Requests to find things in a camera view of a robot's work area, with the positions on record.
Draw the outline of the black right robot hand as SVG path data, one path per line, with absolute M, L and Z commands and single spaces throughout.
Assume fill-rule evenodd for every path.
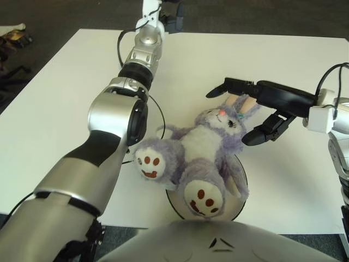
M 264 80 L 255 84 L 233 78 L 225 78 L 224 83 L 208 92 L 206 97 L 214 98 L 225 92 L 238 96 L 247 94 L 255 98 L 257 104 L 276 110 L 243 136 L 242 142 L 247 146 L 275 141 L 296 117 L 307 118 L 310 108 L 317 102 L 315 95 L 292 87 Z

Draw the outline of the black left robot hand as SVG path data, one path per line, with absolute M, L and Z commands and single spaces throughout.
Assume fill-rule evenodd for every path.
M 163 23 L 165 31 L 169 34 L 183 32 L 184 26 L 184 3 L 183 1 L 162 1 L 162 7 L 164 3 L 171 3 L 177 5 L 176 15 L 161 11 L 159 14 L 159 21 Z

